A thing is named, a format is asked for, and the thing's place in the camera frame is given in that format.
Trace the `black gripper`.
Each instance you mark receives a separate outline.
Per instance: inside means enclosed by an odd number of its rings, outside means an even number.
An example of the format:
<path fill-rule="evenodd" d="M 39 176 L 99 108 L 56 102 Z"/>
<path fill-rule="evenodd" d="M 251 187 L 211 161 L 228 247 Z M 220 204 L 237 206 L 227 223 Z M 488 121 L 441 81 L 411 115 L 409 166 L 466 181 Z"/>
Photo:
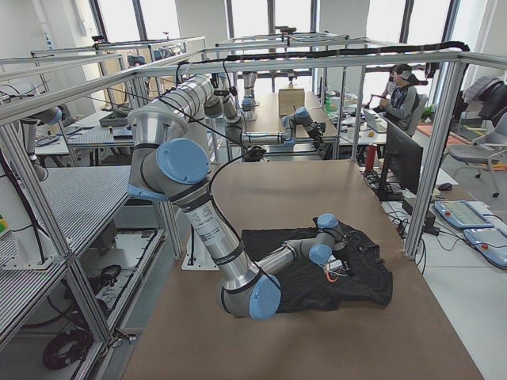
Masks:
<path fill-rule="evenodd" d="M 346 251 L 335 251 L 330 260 L 330 270 L 336 275 L 353 276 L 349 254 Z"/>
<path fill-rule="evenodd" d="M 323 137 L 324 133 L 326 132 L 326 124 L 324 122 L 315 122 L 314 121 L 311 126 L 312 126 L 311 138 L 313 139 L 314 148 L 319 153 L 323 153 L 326 148 L 326 144 L 323 142 L 322 137 Z"/>

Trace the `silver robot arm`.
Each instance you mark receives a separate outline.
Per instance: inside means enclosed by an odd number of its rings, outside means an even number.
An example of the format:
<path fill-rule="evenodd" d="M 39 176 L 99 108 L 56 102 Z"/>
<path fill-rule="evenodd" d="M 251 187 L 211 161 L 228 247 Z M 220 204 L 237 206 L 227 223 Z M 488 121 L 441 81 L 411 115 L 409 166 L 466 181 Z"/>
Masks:
<path fill-rule="evenodd" d="M 153 105 L 128 115 L 135 149 L 128 194 L 170 202 L 186 215 L 223 279 L 217 291 L 222 309 L 236 317 L 271 318 L 280 306 L 282 289 L 276 274 L 298 259 L 319 266 L 345 247 L 339 221 L 331 213 L 317 219 L 315 237 L 284 242 L 259 262 L 220 215 L 211 191 L 210 161 L 204 149 L 187 139 L 188 124 L 175 112 Z"/>
<path fill-rule="evenodd" d="M 265 102 L 261 110 L 276 109 L 276 114 L 261 118 L 262 111 L 256 109 L 255 81 L 257 74 L 247 71 L 242 74 L 244 97 L 242 107 L 236 108 L 229 97 L 224 98 L 223 115 L 226 121 L 226 140 L 238 146 L 274 145 L 290 147 L 299 142 L 298 129 L 305 131 L 313 150 L 321 156 L 327 146 L 323 142 L 325 123 L 316 122 L 306 107 L 304 89 L 290 85 L 281 89 L 275 101 Z"/>

